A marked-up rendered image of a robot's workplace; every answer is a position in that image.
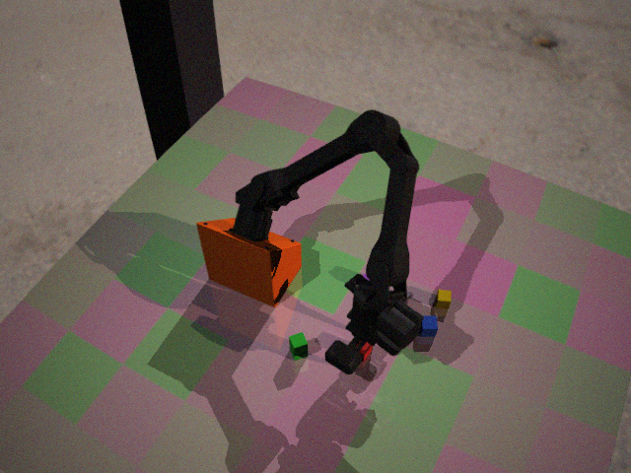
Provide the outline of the yellow block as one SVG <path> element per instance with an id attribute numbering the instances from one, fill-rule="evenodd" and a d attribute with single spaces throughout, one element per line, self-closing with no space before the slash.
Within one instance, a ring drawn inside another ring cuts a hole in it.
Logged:
<path id="1" fill-rule="evenodd" d="M 436 308 L 449 308 L 452 301 L 452 291 L 438 290 Z"/>

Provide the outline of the blue block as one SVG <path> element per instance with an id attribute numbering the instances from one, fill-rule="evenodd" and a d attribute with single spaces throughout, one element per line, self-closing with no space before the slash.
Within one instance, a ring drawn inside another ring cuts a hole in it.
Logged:
<path id="1" fill-rule="evenodd" d="M 420 335 L 421 337 L 436 337 L 438 331 L 436 315 L 423 316 L 421 321 Z"/>

